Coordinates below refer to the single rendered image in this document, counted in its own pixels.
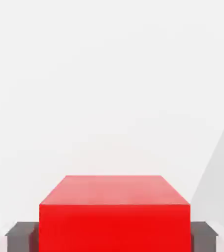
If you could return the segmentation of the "small red cube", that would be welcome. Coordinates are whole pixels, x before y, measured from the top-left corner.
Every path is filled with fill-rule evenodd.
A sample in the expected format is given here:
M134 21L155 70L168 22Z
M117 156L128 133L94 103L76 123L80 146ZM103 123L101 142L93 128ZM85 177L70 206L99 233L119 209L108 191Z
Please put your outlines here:
M162 176L66 176L39 205L39 252L191 252L190 204Z

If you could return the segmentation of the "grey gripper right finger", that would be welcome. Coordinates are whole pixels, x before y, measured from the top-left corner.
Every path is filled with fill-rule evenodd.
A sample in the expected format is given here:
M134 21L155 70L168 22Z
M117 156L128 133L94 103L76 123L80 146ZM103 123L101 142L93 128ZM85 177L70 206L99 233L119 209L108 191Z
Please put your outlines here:
M217 252L218 233L205 221L191 221L191 252Z

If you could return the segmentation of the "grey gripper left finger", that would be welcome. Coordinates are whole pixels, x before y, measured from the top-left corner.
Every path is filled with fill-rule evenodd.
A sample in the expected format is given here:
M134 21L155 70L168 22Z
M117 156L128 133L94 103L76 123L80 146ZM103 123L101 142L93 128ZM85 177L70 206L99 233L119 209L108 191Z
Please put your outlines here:
M39 252L36 221L18 221L0 240L0 252Z

